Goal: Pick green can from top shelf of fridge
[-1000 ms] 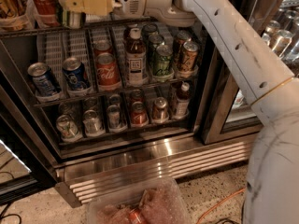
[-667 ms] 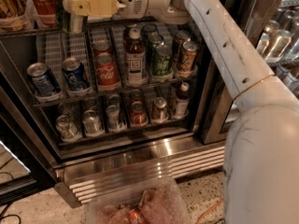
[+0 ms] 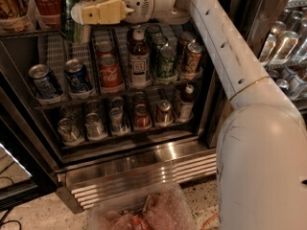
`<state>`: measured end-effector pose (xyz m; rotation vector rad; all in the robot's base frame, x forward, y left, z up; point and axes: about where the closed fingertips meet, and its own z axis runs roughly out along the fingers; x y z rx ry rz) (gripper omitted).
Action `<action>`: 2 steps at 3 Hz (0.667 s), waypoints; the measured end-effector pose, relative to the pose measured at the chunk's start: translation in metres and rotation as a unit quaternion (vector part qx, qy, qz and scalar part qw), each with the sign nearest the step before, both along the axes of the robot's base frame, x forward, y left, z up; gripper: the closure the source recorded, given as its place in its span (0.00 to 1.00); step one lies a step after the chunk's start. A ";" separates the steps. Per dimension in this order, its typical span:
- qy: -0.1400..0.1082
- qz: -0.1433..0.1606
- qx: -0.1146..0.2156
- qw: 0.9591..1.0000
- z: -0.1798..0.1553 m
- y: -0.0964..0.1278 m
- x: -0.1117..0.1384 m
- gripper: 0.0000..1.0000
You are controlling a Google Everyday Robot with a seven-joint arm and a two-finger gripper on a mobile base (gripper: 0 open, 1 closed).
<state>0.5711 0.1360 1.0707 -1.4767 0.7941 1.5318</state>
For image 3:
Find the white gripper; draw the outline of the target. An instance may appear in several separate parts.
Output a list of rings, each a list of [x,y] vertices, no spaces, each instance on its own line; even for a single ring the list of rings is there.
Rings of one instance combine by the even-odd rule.
[[[160,22],[171,17],[176,0],[75,0],[72,19],[82,25]]]

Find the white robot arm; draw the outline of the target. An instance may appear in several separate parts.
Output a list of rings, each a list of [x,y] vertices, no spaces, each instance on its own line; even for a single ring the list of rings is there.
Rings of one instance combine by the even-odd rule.
[[[77,3],[82,25],[136,21],[129,0]],[[233,112],[217,142],[220,230],[307,230],[304,120],[250,50],[218,0],[150,0],[163,22],[193,18]]]

